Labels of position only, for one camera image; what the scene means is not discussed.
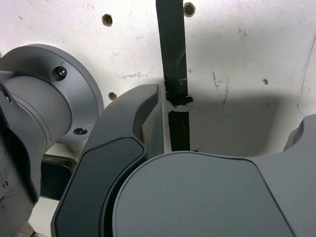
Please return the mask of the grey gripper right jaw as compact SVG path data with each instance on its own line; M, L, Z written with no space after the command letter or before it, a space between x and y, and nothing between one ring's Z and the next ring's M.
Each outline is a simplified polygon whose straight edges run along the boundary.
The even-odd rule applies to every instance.
M115 237L313 237L316 117L272 156L175 152L152 158L122 185Z

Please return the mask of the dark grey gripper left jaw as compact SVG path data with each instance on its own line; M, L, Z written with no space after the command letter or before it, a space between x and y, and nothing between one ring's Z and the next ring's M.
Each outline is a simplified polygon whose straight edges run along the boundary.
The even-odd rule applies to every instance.
M54 237L110 237L113 208L127 177L163 154L160 87L137 86L101 113L51 222Z

